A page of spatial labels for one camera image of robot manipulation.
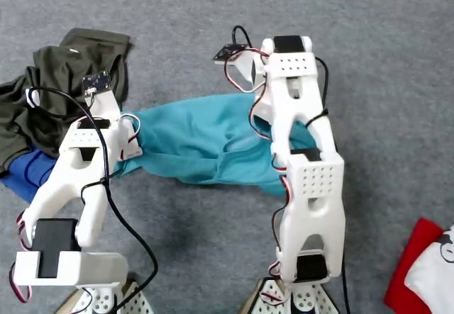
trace teal cloth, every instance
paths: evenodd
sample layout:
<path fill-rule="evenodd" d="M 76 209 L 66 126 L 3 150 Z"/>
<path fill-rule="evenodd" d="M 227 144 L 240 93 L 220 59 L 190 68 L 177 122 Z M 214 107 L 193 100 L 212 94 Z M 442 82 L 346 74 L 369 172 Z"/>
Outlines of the teal cloth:
<path fill-rule="evenodd" d="M 141 121 L 143 155 L 119 164 L 127 174 L 140 167 L 150 174 L 189 184 L 257 185 L 283 194 L 272 168 L 270 141 L 258 137 L 248 122 L 252 94 L 226 94 L 187 99 L 135 112 Z M 256 123 L 270 134 L 270 127 Z M 309 131 L 296 123 L 293 148 L 313 148 Z"/>

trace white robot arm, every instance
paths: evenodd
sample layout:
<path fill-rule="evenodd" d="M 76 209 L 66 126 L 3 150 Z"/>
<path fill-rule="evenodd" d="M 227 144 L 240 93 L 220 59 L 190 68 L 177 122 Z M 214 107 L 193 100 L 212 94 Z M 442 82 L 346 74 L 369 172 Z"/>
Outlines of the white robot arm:
<path fill-rule="evenodd" d="M 261 313 L 270 306 L 282 306 L 283 313 L 323 313 L 322 298 L 330 300 L 319 285 L 341 273 L 343 260 L 344 161 L 337 153 L 322 104 L 311 39 L 296 35 L 268 38 L 260 51 L 244 46 L 237 52 L 231 50 L 224 59 L 230 81 L 227 67 L 233 65 L 253 85 L 249 91 L 255 92 L 255 104 L 250 117 L 271 125 L 271 152 L 281 166 L 279 171 L 286 175 L 282 181 L 289 192 L 280 224 L 277 262 L 271 267 L 278 269 L 275 276 L 282 280 L 282 293 L 271 296 L 274 281 L 267 280 L 262 285 L 267 291 L 256 298 L 251 313 Z M 295 121 L 306 125 L 316 149 L 291 148 L 289 136 Z M 321 238 L 323 247 L 305 247 L 313 236 Z M 334 306 L 330 313 L 335 313 Z"/>
<path fill-rule="evenodd" d="M 111 175 L 117 161 L 142 154 L 135 138 L 137 131 L 131 120 L 121 115 L 106 72 L 85 77 L 83 85 L 87 105 L 106 143 Z M 29 103 L 36 106 L 39 101 L 33 101 L 31 92 L 27 92 Z M 121 299 L 119 290 L 128 275 L 126 259 L 116 253 L 82 251 L 92 247 L 101 232 L 108 205 L 106 189 L 99 183 L 104 178 L 100 138 L 89 119 L 81 117 L 67 131 L 49 179 L 18 219 L 28 242 L 23 245 L 25 251 L 16 255 L 16 285 L 92 287 L 93 295 Z M 55 217 L 76 198 L 84 202 L 79 220 Z M 109 313 L 113 303 L 96 312 Z"/>

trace white plastic part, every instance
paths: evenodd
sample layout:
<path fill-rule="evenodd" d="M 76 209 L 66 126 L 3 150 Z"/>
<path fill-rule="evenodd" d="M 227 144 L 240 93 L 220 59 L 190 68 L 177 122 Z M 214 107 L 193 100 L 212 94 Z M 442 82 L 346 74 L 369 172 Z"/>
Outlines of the white plastic part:
<path fill-rule="evenodd" d="M 121 151 L 141 154 L 137 140 L 128 144 L 128 136 L 133 126 L 129 120 L 119 120 L 120 109 L 112 91 L 95 94 L 90 108 L 93 117 L 109 119 L 107 129 L 101 129 L 108 150 L 109 173 L 114 172 Z M 93 129 L 80 129 L 80 120 L 71 124 L 60 146 L 60 157 L 49 179 L 38 189 L 35 198 L 23 214 L 26 236 L 32 242 L 33 227 L 40 218 L 52 218 L 69 201 L 80 198 L 82 187 L 104 177 L 104 156 L 101 143 Z M 80 147 L 95 147 L 91 161 L 82 160 Z M 101 232 L 107 209 L 107 196 L 104 186 L 96 185 L 84 191 L 85 207 L 77 226 L 76 238 L 81 247 L 91 247 Z"/>
<path fill-rule="evenodd" d="M 295 284 L 292 297 L 279 305 L 270 305 L 263 300 L 261 293 L 268 293 L 278 298 L 284 294 L 275 280 L 267 280 L 259 290 L 259 294 L 252 304 L 250 314 L 296 314 L 292 312 L 292 302 L 299 311 L 306 314 L 338 314 L 338 310 L 322 286 L 318 284 Z"/>
<path fill-rule="evenodd" d="M 128 262 L 116 253 L 60 252 L 57 277 L 38 278 L 40 252 L 18 252 L 14 282 L 19 286 L 117 287 L 126 282 Z"/>
<path fill-rule="evenodd" d="M 87 105 L 92 103 L 91 97 L 86 97 L 85 102 Z M 93 116 L 102 115 L 103 118 L 109 119 L 111 122 L 117 121 L 120 118 L 121 112 L 116 103 L 116 99 L 113 93 L 103 92 L 97 94 L 94 98 L 90 112 Z M 123 126 L 126 127 L 128 138 L 134 134 L 134 127 L 129 119 L 122 119 Z M 137 139 L 127 142 L 123 146 L 123 160 L 128 160 L 134 157 L 142 155 L 142 149 L 140 148 Z"/>
<path fill-rule="evenodd" d="M 126 291 L 125 296 L 123 298 L 129 296 L 129 294 L 131 294 L 137 287 L 138 287 L 137 283 L 133 282 Z M 74 308 L 71 310 L 71 313 L 76 313 L 77 311 L 84 309 L 88 303 L 90 303 L 90 305 L 84 311 L 82 311 L 81 314 L 109 313 L 109 311 L 114 306 L 114 298 L 111 295 L 112 290 L 109 291 L 109 289 L 93 289 L 93 288 L 88 288 L 87 290 L 93 295 L 93 301 L 90 303 L 91 296 L 84 292 L 80 296 Z M 154 314 L 154 312 L 151 309 L 150 303 L 147 301 L 146 297 L 141 291 L 124 307 L 122 307 L 122 309 L 120 309 L 117 312 L 117 314 Z"/>

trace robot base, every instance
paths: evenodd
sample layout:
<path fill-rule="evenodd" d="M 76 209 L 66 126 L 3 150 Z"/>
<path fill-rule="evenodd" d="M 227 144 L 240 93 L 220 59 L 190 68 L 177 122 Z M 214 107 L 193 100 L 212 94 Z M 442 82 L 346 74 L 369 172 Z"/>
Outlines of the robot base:
<path fill-rule="evenodd" d="M 339 314 L 337 307 L 319 284 L 294 284 L 291 296 L 282 304 L 272 305 L 272 299 L 264 301 L 263 293 L 277 298 L 284 298 L 279 284 L 273 278 L 262 280 L 258 292 L 248 310 L 240 313 L 247 314 Z"/>
<path fill-rule="evenodd" d="M 128 290 L 124 294 L 123 298 L 129 296 L 134 289 L 138 287 L 136 282 L 131 282 Z M 77 303 L 75 304 L 74 308 L 71 310 L 71 313 L 80 313 L 80 314 L 92 314 L 92 313 L 108 313 L 109 311 L 104 309 L 111 308 L 113 305 L 113 299 L 109 297 L 103 296 L 103 294 L 99 293 L 99 290 L 94 288 L 87 289 L 91 295 L 93 296 L 93 301 L 90 303 L 88 307 L 87 304 L 91 300 L 91 296 L 84 292 Z M 153 314 L 153 310 L 147 299 L 145 298 L 143 292 L 137 294 L 134 298 L 132 298 L 126 306 L 122 307 L 117 314 Z"/>

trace white fabric with print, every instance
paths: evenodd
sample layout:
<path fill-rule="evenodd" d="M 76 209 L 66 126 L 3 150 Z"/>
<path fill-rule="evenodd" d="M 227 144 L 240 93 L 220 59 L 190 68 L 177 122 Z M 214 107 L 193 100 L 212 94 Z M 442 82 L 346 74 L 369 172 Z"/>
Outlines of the white fabric with print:
<path fill-rule="evenodd" d="M 432 314 L 454 314 L 454 225 L 428 246 L 405 278 Z"/>

